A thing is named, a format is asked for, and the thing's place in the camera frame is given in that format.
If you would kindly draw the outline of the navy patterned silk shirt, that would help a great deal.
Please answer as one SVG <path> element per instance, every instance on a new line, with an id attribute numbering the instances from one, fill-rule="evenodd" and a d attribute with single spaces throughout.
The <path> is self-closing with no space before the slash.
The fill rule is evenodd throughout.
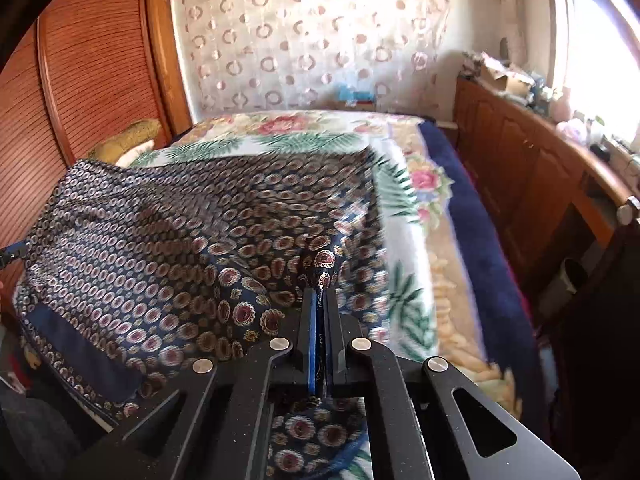
<path id="1" fill-rule="evenodd" d="M 370 148 L 118 169 L 80 162 L 28 233 L 15 310 L 87 408 L 121 422 L 199 358 L 246 356 L 304 291 L 388 324 Z"/>

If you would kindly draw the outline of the palm leaf printed blanket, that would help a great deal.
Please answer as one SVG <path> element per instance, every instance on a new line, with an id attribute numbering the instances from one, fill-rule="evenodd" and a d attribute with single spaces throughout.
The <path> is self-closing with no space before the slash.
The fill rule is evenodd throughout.
<path id="1" fill-rule="evenodd" d="M 390 250 L 370 148 L 337 154 L 267 153 L 170 162 L 172 149 L 143 155 L 143 168 L 179 166 L 187 189 L 192 162 L 212 160 L 213 180 L 197 219 L 152 236 L 149 300 L 122 310 L 140 344 L 129 363 L 143 394 L 199 356 L 245 356 L 277 336 L 306 287 L 337 292 L 337 304 L 367 336 L 389 344 Z"/>

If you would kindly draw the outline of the floral bed quilt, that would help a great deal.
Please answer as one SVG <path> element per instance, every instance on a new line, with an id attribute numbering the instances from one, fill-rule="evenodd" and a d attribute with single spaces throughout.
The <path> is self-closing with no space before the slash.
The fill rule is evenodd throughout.
<path id="1" fill-rule="evenodd" d="M 404 358 L 450 359 L 491 400 L 518 416 L 522 401 L 512 370 L 485 350 L 480 300 L 449 211 L 454 181 L 431 159 L 419 126 L 416 117 L 329 110 L 222 115 L 197 124 L 172 146 L 168 159 L 370 148 L 391 252 L 386 340 Z"/>

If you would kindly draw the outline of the mustard patterned folded cloth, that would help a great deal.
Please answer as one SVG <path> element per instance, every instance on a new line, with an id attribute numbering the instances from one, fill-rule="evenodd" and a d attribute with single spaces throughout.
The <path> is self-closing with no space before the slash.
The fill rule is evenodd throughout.
<path id="1" fill-rule="evenodd" d="M 152 151 L 159 133 L 158 119 L 138 120 L 116 136 L 96 145 L 87 158 L 122 168 L 129 167 L 138 157 Z"/>

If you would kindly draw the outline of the brown louvered wooden wardrobe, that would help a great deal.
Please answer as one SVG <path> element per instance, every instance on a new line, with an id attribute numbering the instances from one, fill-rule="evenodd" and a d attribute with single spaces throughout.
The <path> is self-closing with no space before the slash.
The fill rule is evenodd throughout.
<path id="1" fill-rule="evenodd" d="M 1 72 L 1 244 L 22 240 L 66 170 L 136 120 L 186 128 L 152 40 L 156 0 L 52 0 Z"/>

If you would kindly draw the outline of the blue tissue box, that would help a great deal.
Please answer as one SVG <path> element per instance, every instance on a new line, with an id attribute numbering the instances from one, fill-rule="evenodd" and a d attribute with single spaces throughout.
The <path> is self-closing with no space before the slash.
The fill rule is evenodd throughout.
<path id="1" fill-rule="evenodd" d="M 376 95 L 368 90 L 357 90 L 342 84 L 338 88 L 336 107 L 341 110 L 374 112 L 376 110 Z"/>

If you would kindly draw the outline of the long wooden side cabinet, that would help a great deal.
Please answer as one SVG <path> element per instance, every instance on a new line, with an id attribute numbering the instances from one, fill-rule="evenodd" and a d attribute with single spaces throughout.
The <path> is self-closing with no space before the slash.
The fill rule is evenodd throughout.
<path id="1" fill-rule="evenodd" d="M 631 190 L 588 148 L 478 82 L 458 78 L 457 151 L 532 307 L 563 260 L 605 249 Z"/>

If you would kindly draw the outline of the sheer circle-patterned curtain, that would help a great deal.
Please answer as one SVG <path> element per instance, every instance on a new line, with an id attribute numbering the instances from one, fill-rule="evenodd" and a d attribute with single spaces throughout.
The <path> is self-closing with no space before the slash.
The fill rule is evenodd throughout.
<path id="1" fill-rule="evenodd" d="M 172 0 L 195 116 L 310 110 L 342 84 L 376 110 L 424 114 L 449 0 Z"/>

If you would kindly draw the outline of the open cardboard box on cabinet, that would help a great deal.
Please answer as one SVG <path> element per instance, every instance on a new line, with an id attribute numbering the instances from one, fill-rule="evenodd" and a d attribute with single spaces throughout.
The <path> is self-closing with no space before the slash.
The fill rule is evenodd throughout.
<path id="1" fill-rule="evenodd" d="M 497 91 L 520 98 L 526 98 L 535 84 L 535 79 L 520 70 L 518 66 L 506 67 L 486 52 L 480 54 L 480 80 Z"/>

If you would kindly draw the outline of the pink bottle on cabinet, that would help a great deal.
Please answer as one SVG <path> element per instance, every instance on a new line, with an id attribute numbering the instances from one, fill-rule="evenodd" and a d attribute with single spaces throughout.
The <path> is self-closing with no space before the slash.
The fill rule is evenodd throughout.
<path id="1" fill-rule="evenodd" d="M 556 89 L 549 104 L 549 117 L 558 124 L 568 122 L 573 118 L 574 110 L 570 102 L 570 88 Z"/>

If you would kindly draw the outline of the window with wooden frame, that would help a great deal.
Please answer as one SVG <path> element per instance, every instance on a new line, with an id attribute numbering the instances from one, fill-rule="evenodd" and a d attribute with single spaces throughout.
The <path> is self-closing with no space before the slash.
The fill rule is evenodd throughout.
<path id="1" fill-rule="evenodd" d="M 626 148 L 639 149 L 639 63 L 593 0 L 554 0 L 553 85 L 570 90 L 570 105 Z"/>

